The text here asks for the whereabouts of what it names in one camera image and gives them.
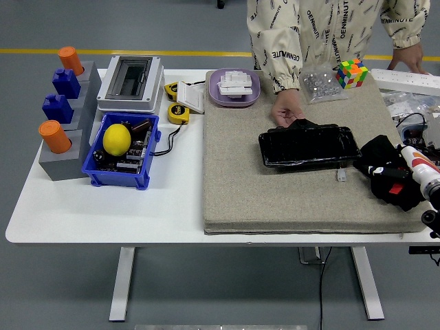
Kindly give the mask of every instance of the white table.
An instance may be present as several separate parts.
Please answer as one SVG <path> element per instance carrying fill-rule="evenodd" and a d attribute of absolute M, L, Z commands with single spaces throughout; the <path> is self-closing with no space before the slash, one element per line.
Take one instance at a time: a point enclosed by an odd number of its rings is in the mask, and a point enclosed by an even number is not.
<path fill-rule="evenodd" d="M 207 70 L 165 70 L 165 83 L 205 79 Z M 167 149 L 177 126 L 166 119 L 170 102 L 159 111 L 162 132 L 156 151 Z M 92 136 L 102 115 L 96 114 Z M 6 238 L 16 244 L 113 244 L 121 246 L 111 320 L 124 320 L 135 247 L 163 244 L 221 246 L 349 246 L 370 319 L 384 318 L 365 246 L 435 245 L 430 230 L 411 234 L 204 234 L 204 116 L 192 114 L 168 155 L 155 157 L 145 191 L 116 186 L 94 187 L 89 178 L 51 181 L 38 163 L 39 151 L 12 214 Z"/>

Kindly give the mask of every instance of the gray felt mat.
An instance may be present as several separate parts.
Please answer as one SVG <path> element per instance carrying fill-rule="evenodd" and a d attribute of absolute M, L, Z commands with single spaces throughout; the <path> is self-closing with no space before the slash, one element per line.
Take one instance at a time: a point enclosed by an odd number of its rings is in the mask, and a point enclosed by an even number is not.
<path fill-rule="evenodd" d="M 209 81 L 212 72 L 208 72 Z M 275 124 L 271 82 L 258 72 L 261 94 L 250 107 L 229 109 L 214 103 L 205 90 L 203 157 L 204 226 L 207 234 L 338 232 L 418 232 L 428 202 L 408 212 L 377 199 L 369 180 L 354 167 L 347 181 L 336 170 L 283 173 L 263 165 L 258 136 Z M 362 147 L 377 135 L 393 144 L 401 140 L 371 75 L 349 89 L 348 100 L 307 105 L 308 120 L 349 127 Z"/>

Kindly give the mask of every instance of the spray bottle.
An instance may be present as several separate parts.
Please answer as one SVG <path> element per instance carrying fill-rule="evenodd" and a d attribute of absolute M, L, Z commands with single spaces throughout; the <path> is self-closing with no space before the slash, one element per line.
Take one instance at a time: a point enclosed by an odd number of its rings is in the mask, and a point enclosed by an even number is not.
<path fill-rule="evenodd" d="M 412 171 L 412 178 L 420 184 L 420 191 L 435 210 L 440 210 L 440 170 L 424 154 L 412 146 L 397 147 Z"/>

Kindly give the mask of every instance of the gray floor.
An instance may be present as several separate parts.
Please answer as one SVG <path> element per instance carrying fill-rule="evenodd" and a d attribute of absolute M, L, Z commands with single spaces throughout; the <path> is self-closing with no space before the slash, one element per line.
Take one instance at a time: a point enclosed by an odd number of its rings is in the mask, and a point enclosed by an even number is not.
<path fill-rule="evenodd" d="M 0 47 L 248 52 L 245 1 L 0 0 Z M 432 10 L 425 55 L 438 56 Z M 380 25 L 369 54 L 390 54 Z M 110 56 L 81 56 L 106 67 Z M 41 103 L 52 91 L 55 54 L 0 53 L 0 232 L 5 232 L 41 142 Z M 164 56 L 167 69 L 252 68 L 250 58 Z M 366 60 L 369 68 L 386 61 Z M 425 68 L 440 75 L 438 62 Z M 324 277 L 324 329 L 438 329 L 440 269 L 407 247 L 369 247 L 386 319 L 366 320 L 348 248 L 333 250 Z M 138 324 L 286 324 L 318 329 L 320 268 L 295 248 L 139 249 L 125 323 L 108 321 L 119 248 L 15 246 L 0 240 L 0 329 L 134 329 Z"/>

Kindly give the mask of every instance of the tape measure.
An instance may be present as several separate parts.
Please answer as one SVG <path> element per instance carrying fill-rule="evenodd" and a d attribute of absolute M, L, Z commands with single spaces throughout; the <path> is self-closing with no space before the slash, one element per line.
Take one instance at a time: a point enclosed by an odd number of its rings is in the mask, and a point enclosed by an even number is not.
<path fill-rule="evenodd" d="M 172 82 L 171 84 L 165 85 L 166 97 L 170 101 L 177 101 L 177 82 Z"/>
<path fill-rule="evenodd" d="M 168 107 L 168 120 L 173 124 L 188 124 L 190 121 L 190 109 L 179 104 L 173 103 Z"/>

